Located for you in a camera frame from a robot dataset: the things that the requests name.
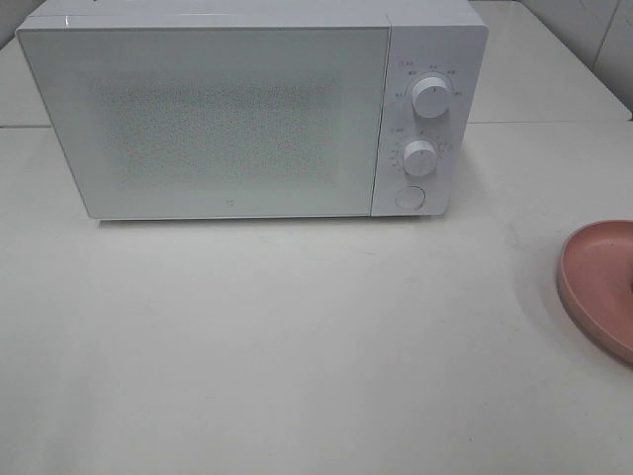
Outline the upper white microwave knob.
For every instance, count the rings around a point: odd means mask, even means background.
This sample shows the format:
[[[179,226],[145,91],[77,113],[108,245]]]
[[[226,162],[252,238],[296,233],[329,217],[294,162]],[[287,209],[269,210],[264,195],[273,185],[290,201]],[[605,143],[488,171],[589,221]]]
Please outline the upper white microwave knob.
[[[412,82],[408,95],[418,117],[436,119],[449,109],[452,85],[442,74],[427,73]]]

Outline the white microwave knob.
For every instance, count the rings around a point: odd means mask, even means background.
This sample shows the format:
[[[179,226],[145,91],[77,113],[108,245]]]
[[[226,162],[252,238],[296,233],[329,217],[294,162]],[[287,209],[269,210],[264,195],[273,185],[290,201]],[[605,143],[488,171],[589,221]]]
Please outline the white microwave knob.
[[[408,95],[418,117],[436,119],[449,109],[452,85],[442,74],[427,73],[412,82]]]
[[[403,168],[410,176],[422,177],[430,174],[437,165],[438,152],[425,140],[408,143],[403,150]]]

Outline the pink round plate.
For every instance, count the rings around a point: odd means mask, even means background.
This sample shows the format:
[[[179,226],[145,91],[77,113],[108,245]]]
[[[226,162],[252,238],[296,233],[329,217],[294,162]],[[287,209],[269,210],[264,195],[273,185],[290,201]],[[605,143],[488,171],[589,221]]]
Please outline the pink round plate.
[[[586,225],[565,241],[557,291],[577,327],[603,351],[632,364],[632,222]]]

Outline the white microwave door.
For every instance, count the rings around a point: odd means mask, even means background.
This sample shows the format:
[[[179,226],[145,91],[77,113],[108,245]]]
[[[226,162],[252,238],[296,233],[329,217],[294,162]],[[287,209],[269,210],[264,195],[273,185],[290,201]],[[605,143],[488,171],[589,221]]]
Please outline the white microwave door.
[[[369,213],[389,32],[29,31],[88,215]]]

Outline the lower white microwave knob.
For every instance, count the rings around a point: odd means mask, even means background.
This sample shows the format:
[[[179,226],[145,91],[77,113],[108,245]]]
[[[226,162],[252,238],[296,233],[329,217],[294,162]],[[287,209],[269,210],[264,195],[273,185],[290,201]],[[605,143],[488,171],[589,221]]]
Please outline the lower white microwave knob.
[[[403,168],[410,176],[422,177],[430,174],[437,165],[438,152],[425,140],[408,143],[403,150]]]

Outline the white microwave oven body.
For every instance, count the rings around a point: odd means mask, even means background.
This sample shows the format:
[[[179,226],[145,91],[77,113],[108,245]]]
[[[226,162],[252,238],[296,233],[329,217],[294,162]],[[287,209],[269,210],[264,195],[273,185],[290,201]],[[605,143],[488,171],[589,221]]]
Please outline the white microwave oven body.
[[[46,1],[18,27],[16,36],[20,43],[23,30],[370,28],[387,29],[389,38],[369,213],[199,219],[440,215],[448,205],[489,33],[467,1]],[[436,119],[418,117],[408,95],[412,82],[427,73],[442,74],[452,85],[449,109]],[[417,140],[431,142],[438,152],[435,169],[422,177],[403,168],[403,150]],[[425,192],[418,210],[396,204],[397,193],[408,186]]]

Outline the round white door button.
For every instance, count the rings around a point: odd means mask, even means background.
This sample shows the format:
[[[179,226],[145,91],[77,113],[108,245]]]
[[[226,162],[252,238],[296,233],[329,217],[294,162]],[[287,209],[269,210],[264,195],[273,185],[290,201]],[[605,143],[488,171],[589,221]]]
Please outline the round white door button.
[[[425,192],[418,186],[408,186],[396,195],[396,204],[404,210],[418,210],[425,201]]]

